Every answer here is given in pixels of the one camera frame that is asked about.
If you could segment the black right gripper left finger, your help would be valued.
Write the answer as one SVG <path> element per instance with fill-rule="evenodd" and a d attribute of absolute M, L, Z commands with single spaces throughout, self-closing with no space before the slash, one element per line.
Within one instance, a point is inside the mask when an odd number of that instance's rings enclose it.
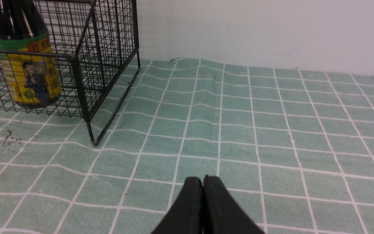
<path fill-rule="evenodd" d="M 152 231 L 153 234 L 201 234 L 203 187 L 197 177 L 187 177 L 169 211 Z"/>

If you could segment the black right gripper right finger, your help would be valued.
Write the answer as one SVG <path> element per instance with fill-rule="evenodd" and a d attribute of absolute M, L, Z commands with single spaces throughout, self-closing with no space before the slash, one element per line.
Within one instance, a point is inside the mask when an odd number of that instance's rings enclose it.
<path fill-rule="evenodd" d="M 216 176 L 205 176 L 204 234 L 264 234 Z"/>

